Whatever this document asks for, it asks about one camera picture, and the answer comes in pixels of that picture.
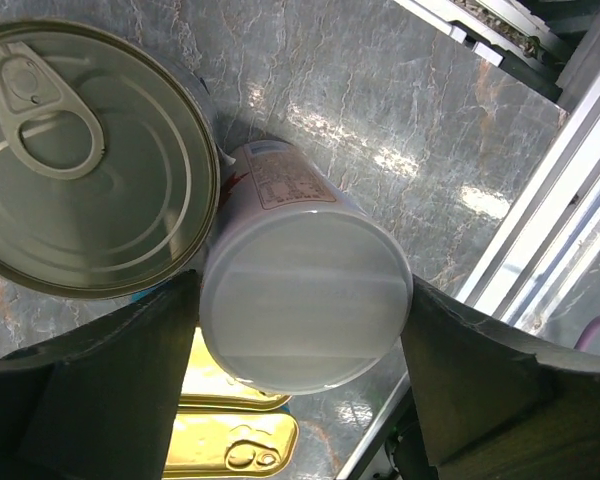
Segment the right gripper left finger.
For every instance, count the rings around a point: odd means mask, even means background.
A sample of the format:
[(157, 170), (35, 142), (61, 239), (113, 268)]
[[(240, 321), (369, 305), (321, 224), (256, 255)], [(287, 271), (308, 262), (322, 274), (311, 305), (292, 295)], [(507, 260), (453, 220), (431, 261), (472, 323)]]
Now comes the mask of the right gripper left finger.
[(200, 278), (0, 359), (0, 479), (158, 479), (194, 337)]

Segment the dark blue round can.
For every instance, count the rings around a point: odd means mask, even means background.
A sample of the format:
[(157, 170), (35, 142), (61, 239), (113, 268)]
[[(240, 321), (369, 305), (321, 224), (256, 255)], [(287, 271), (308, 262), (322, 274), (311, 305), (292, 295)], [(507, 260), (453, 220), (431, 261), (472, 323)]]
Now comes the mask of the dark blue round can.
[(80, 23), (0, 23), (0, 275), (105, 299), (175, 274), (218, 208), (215, 120), (174, 61)]

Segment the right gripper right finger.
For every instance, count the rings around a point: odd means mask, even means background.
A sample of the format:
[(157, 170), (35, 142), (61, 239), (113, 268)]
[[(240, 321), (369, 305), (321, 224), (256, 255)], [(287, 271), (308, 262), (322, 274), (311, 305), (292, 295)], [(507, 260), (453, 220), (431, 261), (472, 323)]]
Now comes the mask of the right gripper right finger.
[(545, 341), (422, 279), (402, 333), (442, 479), (600, 479), (600, 356)]

